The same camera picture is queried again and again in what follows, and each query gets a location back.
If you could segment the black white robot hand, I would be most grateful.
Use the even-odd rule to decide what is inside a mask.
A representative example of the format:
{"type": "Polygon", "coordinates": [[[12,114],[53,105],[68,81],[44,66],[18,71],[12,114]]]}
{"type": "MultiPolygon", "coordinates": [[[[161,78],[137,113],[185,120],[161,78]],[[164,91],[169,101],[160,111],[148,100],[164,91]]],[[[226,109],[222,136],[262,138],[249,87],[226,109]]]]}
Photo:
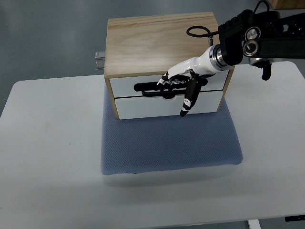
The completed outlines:
{"type": "Polygon", "coordinates": [[[195,105],[201,90],[202,76],[212,76],[223,69],[217,59],[219,45],[209,47],[201,56],[193,57],[171,67],[158,81],[156,89],[162,91],[173,81],[186,81],[186,91],[180,116],[184,117],[195,105]]]}

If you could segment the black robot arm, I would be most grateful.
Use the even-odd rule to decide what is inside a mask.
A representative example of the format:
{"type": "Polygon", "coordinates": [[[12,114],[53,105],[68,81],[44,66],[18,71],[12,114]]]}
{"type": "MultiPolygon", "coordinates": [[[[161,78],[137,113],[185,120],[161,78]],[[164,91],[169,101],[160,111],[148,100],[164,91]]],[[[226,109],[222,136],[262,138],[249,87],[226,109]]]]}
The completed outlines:
{"type": "Polygon", "coordinates": [[[240,64],[243,57],[263,69],[262,79],[271,77],[272,62],[305,57],[305,15],[281,18],[277,11],[255,13],[244,10],[218,26],[223,61],[240,64]]]}

